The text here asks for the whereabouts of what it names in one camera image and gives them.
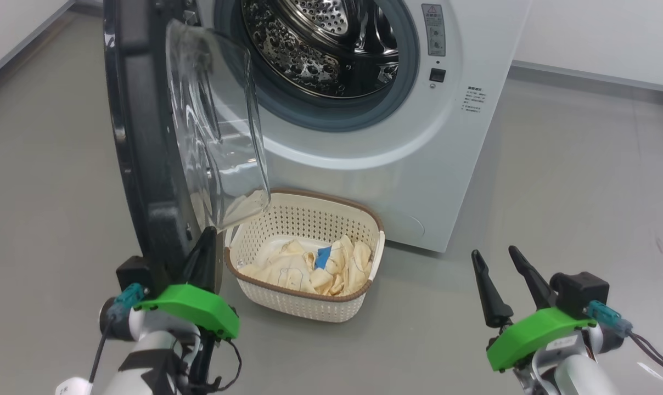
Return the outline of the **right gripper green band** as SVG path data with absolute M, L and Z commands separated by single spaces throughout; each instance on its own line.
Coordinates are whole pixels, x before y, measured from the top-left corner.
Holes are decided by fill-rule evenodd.
M 537 312 L 512 325 L 514 312 L 502 300 L 492 282 L 489 268 L 479 250 L 472 250 L 475 282 L 479 290 L 485 325 L 499 329 L 509 326 L 496 337 L 487 348 L 487 360 L 493 371 L 509 370 L 521 360 L 545 347 L 548 343 L 569 335 L 571 332 L 593 327 L 595 320 L 586 317 L 575 319 L 555 307 L 557 293 L 535 270 L 517 246 L 509 246 L 509 255 L 515 270 L 524 278 Z

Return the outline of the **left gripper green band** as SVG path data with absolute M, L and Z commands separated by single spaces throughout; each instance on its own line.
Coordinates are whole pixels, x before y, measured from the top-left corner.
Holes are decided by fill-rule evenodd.
M 240 318 L 218 294 L 223 280 L 223 235 L 215 227 L 202 231 L 184 261 L 180 282 L 158 297 L 136 303 L 141 310 L 160 310 L 194 324 L 222 340 L 239 337 Z

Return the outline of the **cream printed garment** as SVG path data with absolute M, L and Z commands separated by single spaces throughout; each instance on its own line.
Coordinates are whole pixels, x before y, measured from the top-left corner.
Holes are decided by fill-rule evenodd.
M 334 275 L 316 267 L 317 253 L 291 240 L 274 251 L 263 263 L 239 265 L 239 273 L 287 290 L 326 295 L 334 283 Z

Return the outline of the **black glass washer door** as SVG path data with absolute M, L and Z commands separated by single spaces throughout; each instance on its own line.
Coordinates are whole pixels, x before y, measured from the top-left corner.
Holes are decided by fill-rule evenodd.
M 205 27 L 198 0 L 104 0 L 103 11 L 111 125 L 138 257 L 174 275 L 205 228 L 224 238 L 271 202 L 251 53 Z

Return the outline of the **cream garment with blue patch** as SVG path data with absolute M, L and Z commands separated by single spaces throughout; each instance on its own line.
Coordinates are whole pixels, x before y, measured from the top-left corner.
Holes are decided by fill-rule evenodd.
M 369 245 L 354 242 L 348 235 L 312 255 L 310 281 L 318 295 L 346 297 L 359 291 L 369 279 L 372 251 Z

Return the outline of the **white front-load washing machine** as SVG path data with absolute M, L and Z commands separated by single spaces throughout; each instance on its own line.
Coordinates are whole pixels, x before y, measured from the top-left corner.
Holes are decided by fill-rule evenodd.
M 268 173 L 276 188 L 366 205 L 391 241 L 444 252 L 534 0 L 403 1 L 421 58 L 400 109 L 371 127 L 321 132 L 279 119 L 258 98 Z M 442 5 L 445 57 L 428 55 L 422 3 Z M 432 68 L 447 70 L 444 83 L 430 82 Z

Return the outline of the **steel washer drum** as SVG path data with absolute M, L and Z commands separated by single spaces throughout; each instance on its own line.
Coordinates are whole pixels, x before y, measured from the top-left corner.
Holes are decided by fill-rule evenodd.
M 241 0 L 269 68 L 316 97 L 368 97 L 397 75 L 391 23 L 374 0 Z

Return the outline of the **cream perforated laundry basket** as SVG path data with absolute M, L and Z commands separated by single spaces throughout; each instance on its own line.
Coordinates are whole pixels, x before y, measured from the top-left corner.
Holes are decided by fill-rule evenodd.
M 237 267 L 263 263 L 291 240 L 317 252 L 343 235 L 369 245 L 372 269 L 364 286 L 342 297 L 287 290 L 249 278 Z M 274 190 L 266 213 L 226 232 L 224 260 L 246 297 L 262 307 L 294 317 L 342 323 L 353 318 L 381 265 L 386 235 L 381 220 L 370 209 L 352 201 L 294 189 Z

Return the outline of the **grey warning label sticker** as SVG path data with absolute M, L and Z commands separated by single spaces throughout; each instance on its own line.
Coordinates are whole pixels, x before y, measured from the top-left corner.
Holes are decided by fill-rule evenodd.
M 442 5 L 422 3 L 424 24 L 428 42 L 428 55 L 446 56 L 446 30 Z

